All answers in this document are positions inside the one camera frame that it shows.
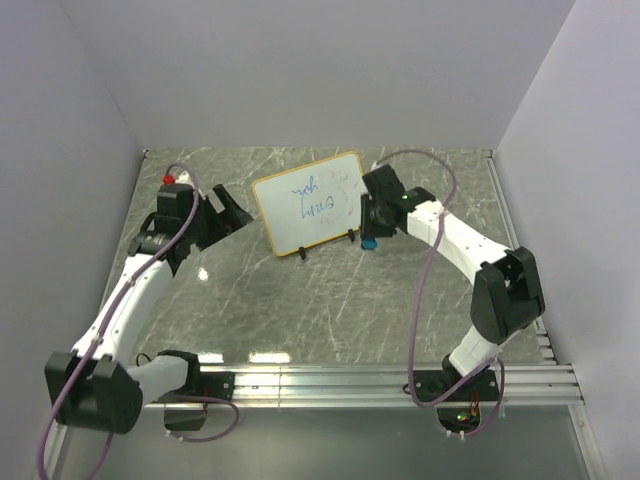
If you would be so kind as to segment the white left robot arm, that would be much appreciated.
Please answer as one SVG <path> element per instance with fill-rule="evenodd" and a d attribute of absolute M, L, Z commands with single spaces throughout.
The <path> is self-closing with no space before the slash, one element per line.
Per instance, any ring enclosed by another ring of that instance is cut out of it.
<path fill-rule="evenodd" d="M 144 406 L 165 395 L 190 402 L 205 391 L 195 353 L 168 349 L 129 367 L 138 337 L 193 248 L 200 251 L 252 217 L 217 184 L 223 208 L 187 183 L 159 188 L 156 209 L 130 241 L 120 279 L 98 317 L 68 353 L 52 354 L 45 378 L 53 412 L 66 426 L 126 434 Z"/>

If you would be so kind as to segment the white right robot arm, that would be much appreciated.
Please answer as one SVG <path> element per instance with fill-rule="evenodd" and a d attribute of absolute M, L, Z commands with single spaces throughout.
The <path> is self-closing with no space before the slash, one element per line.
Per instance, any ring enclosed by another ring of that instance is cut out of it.
<path fill-rule="evenodd" d="M 444 362 L 441 376 L 444 393 L 464 399 L 477 385 L 473 371 L 544 313 L 535 257 L 524 247 L 510 249 L 484 236 L 424 188 L 406 189 L 389 165 L 364 175 L 363 182 L 364 240 L 402 231 L 430 246 L 429 259 L 441 254 L 472 286 L 471 327 Z"/>

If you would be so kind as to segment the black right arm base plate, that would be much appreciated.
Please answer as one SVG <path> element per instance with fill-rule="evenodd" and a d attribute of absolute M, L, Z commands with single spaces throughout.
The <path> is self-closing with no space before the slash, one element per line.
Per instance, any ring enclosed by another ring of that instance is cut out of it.
<path fill-rule="evenodd" d="M 418 370 L 414 372 L 414 389 L 421 402 L 433 402 L 461 379 L 456 370 Z M 472 401 L 497 401 L 500 393 L 501 382 L 496 373 L 485 368 L 466 380 L 445 402 L 469 404 Z"/>

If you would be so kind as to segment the blue whiteboard eraser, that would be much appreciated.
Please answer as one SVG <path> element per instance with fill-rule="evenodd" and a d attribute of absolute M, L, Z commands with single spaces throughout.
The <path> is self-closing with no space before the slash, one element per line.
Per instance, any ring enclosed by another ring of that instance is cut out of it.
<path fill-rule="evenodd" d="M 372 237 L 362 238 L 361 248 L 368 251 L 376 250 L 378 248 L 378 241 Z"/>

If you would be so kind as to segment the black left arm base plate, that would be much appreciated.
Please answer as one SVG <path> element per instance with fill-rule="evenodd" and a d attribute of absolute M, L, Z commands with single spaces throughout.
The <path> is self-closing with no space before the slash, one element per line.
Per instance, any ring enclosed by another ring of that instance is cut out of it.
<path fill-rule="evenodd" d="M 175 390 L 174 394 L 231 401 L 234 388 L 233 372 L 205 372 L 201 373 L 196 380 L 189 381 L 185 386 Z"/>

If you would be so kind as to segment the yellow framed whiteboard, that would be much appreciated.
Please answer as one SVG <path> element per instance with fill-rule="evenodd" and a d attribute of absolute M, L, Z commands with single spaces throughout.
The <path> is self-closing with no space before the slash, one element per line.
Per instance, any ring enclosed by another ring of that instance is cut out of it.
<path fill-rule="evenodd" d="M 357 231 L 363 169 L 355 152 L 255 181 L 254 197 L 272 251 L 282 257 Z"/>

